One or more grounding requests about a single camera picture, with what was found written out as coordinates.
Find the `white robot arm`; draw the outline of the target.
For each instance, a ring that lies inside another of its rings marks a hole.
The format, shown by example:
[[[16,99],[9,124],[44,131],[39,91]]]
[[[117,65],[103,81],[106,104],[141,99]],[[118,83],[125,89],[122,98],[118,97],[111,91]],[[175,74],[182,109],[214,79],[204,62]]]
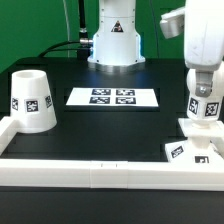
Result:
[[[99,29],[93,36],[89,65],[104,71],[126,70],[145,58],[135,29],[136,0],[99,0]],[[186,0],[161,16],[165,38],[184,36],[184,59],[196,72],[194,93],[208,97],[213,73],[224,59],[224,0]]]

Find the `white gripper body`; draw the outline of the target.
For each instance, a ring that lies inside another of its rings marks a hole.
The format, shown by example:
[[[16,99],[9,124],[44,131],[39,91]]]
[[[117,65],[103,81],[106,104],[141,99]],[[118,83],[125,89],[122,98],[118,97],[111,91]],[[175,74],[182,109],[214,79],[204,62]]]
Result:
[[[183,7],[161,15],[166,39],[184,33],[188,68],[214,72],[224,58],[224,0],[186,0]]]

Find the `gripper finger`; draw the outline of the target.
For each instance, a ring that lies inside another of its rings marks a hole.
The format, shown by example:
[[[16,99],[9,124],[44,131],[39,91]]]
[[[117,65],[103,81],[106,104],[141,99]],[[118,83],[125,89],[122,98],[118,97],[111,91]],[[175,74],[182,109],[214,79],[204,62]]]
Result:
[[[207,98],[212,93],[213,73],[206,71],[196,72],[196,89],[195,95]]]

